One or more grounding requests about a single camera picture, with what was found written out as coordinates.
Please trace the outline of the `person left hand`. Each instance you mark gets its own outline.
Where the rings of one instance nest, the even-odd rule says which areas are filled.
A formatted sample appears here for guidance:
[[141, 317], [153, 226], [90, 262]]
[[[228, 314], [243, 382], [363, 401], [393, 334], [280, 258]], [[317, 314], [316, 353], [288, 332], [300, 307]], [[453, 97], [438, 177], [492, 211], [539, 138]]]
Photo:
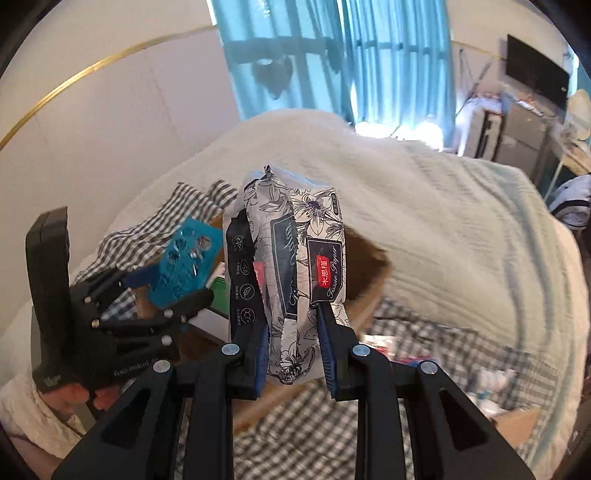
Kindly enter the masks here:
[[89, 392], [81, 384], [71, 383], [42, 394], [41, 399], [58, 416], [69, 418], [78, 406], [88, 401], [96, 410], [106, 411], [116, 402], [120, 394], [120, 385]]

